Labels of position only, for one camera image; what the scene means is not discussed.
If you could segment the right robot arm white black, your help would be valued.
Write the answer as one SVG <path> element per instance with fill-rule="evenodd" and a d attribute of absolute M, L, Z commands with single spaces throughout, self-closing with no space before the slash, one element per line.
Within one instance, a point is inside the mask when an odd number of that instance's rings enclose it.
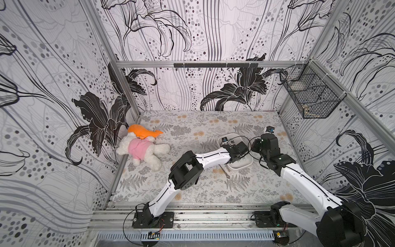
<path fill-rule="evenodd" d="M 251 151 L 258 153 L 268 169 L 293 185 L 316 210 L 314 214 L 281 201 L 271 206 L 272 224 L 296 225 L 316 236 L 325 247 L 354 247 L 364 242 L 366 226 L 360 208 L 324 189 L 293 158 L 281 153 L 274 134 L 266 132 L 254 140 Z"/>

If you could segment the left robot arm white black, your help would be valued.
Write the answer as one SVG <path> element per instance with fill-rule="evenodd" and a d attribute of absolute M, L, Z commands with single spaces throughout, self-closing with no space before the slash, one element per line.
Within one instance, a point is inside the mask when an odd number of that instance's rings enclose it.
<path fill-rule="evenodd" d="M 234 163 L 248 153 L 245 143 L 225 144 L 215 151 L 195 154 L 192 151 L 184 153 L 172 166 L 167 183 L 159 194 L 142 209 L 143 222 L 152 224 L 157 222 L 166 207 L 181 190 L 186 190 L 195 185 L 200 174 L 217 165 Z"/>

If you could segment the white plastic storage box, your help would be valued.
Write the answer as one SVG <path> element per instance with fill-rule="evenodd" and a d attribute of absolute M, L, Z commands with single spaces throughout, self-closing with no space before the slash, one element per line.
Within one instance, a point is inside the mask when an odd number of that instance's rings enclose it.
<path fill-rule="evenodd" d="M 221 144 L 221 138 L 223 138 L 223 137 L 225 137 L 225 136 L 228 137 L 229 139 L 230 139 L 230 138 L 233 138 L 235 144 L 238 144 L 238 143 L 240 143 L 240 142 L 244 142 L 247 146 L 248 146 L 248 144 L 249 144 L 249 139 L 248 139 L 247 137 L 245 137 L 245 136 L 240 136 L 240 135 L 238 135 L 238 134 L 236 134 L 236 133 L 229 133 L 229 134 L 220 136 L 220 137 L 218 138 L 217 144 L 218 144 L 219 147 L 221 147 L 221 146 L 220 146 L 220 144 Z M 234 163 L 229 163 L 229 164 L 227 164 L 226 166 L 227 166 L 227 168 L 228 168 L 230 171 L 240 171 L 240 170 L 243 170 L 243 169 L 249 167 L 250 165 L 252 165 L 252 163 L 253 163 L 253 158 L 252 158 L 252 156 L 251 156 L 250 154 L 247 154 L 244 158 L 242 158 L 242 159 L 240 159 L 240 160 L 238 160 L 238 161 L 236 161 L 236 162 L 234 162 Z"/>

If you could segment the small circuit board right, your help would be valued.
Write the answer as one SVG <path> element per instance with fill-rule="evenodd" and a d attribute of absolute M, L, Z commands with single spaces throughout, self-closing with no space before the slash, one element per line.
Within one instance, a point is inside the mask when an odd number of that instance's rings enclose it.
<path fill-rule="evenodd" d="M 290 238 L 287 232 L 274 232 L 274 243 L 285 246 L 289 243 Z"/>

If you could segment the small circuit board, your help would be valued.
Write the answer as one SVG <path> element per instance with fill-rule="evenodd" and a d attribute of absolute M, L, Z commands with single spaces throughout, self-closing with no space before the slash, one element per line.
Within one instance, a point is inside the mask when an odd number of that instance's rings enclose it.
<path fill-rule="evenodd" d="M 287 232 L 274 232 L 274 243 L 285 246 L 289 243 L 290 238 Z"/>
<path fill-rule="evenodd" d="M 160 240 L 160 232 L 148 232 L 147 239 L 148 240 Z"/>

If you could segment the white plush toy pink shirt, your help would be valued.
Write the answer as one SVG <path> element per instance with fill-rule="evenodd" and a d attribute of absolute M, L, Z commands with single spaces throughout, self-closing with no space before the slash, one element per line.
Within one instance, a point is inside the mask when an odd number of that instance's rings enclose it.
<path fill-rule="evenodd" d="M 139 166 L 143 161 L 152 171 L 159 171 L 162 163 L 157 156 L 170 152 L 170 145 L 155 143 L 161 134 L 163 132 L 160 130 L 150 131 L 138 124 L 131 125 L 115 150 L 116 154 L 129 155 L 134 166 Z"/>

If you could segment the small circuit board left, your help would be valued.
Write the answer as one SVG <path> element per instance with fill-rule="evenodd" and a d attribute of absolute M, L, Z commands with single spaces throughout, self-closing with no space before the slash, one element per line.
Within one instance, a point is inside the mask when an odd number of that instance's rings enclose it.
<path fill-rule="evenodd" d="M 147 239 L 148 240 L 160 240 L 160 232 L 148 232 Z"/>

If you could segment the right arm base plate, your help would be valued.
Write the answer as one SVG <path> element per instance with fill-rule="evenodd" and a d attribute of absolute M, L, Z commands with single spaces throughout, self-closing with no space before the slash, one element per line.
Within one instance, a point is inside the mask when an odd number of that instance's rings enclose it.
<path fill-rule="evenodd" d="M 273 220 L 270 211 L 255 211 L 250 217 L 258 228 L 277 227 L 287 230 L 288 228 L 296 228 L 297 226 L 290 223 L 285 223 L 280 220 Z"/>

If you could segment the black bar on back rail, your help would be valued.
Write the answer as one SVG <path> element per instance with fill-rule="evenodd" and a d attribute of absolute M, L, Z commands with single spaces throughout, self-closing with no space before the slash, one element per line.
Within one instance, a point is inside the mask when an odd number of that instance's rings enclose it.
<path fill-rule="evenodd" d="M 257 68 L 258 63 L 174 63 L 174 68 Z"/>

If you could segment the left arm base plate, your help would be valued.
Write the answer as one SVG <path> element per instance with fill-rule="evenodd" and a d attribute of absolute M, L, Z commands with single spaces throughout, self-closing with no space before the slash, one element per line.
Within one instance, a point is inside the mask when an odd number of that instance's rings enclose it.
<path fill-rule="evenodd" d="M 137 229 L 173 228 L 174 212 L 164 212 L 161 216 L 153 217 L 150 213 L 137 212 L 134 214 L 132 227 Z"/>

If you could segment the aluminium mounting rail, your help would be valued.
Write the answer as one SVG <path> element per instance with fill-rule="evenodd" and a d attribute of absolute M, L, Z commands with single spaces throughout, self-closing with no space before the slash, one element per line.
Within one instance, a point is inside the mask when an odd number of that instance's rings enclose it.
<path fill-rule="evenodd" d="M 111 202 L 104 210 L 93 212 L 88 229 L 93 231 L 116 231 L 132 229 L 136 204 Z M 271 204 L 171 203 L 165 213 L 172 212 L 173 230 L 252 230 L 256 227 L 253 212 L 269 212 Z"/>

